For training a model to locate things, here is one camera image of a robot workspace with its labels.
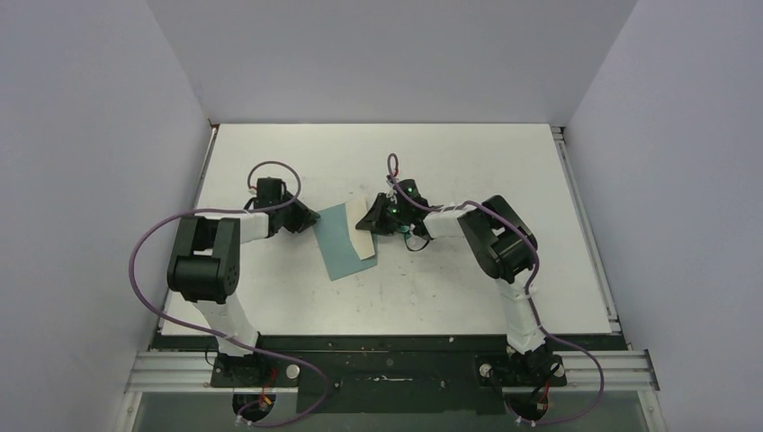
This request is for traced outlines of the tan letter paper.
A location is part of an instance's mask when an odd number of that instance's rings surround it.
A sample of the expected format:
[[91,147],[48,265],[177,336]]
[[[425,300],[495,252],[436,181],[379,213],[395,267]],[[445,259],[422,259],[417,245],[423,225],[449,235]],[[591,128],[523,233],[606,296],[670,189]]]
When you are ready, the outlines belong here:
[[357,196],[345,203],[346,222],[350,244],[360,260],[366,260],[376,256],[373,244],[373,235],[368,230],[358,229],[360,222],[368,212],[365,198]]

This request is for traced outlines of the teal envelope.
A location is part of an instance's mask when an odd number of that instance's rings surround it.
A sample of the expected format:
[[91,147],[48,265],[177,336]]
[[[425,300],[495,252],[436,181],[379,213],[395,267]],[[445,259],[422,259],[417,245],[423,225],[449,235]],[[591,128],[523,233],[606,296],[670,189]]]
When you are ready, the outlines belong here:
[[313,226],[330,281],[336,281],[378,265],[378,241],[368,231],[355,229],[362,215],[352,211],[348,222],[347,203],[319,211]]

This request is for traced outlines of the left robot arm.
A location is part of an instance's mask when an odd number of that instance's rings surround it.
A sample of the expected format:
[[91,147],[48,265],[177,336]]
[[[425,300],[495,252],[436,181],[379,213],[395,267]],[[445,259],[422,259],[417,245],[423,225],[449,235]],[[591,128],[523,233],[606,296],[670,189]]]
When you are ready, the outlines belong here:
[[252,351],[260,332],[237,295],[241,246],[269,239],[280,230],[302,233],[320,219],[280,178],[259,178],[252,191],[240,214],[183,216],[167,269],[170,290],[190,302],[214,332],[220,372],[248,388],[276,378],[277,372],[268,356]]

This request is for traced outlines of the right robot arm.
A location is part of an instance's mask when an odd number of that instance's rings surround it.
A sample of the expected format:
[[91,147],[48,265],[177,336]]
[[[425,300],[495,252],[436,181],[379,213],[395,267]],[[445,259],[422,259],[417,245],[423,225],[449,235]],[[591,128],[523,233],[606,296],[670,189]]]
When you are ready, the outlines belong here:
[[364,216],[350,219],[357,230],[435,239],[465,239],[480,270],[495,281],[507,340],[508,370],[519,386],[566,384],[562,360],[549,347],[533,304],[537,242],[500,195],[477,207],[431,206],[412,179],[378,193]]

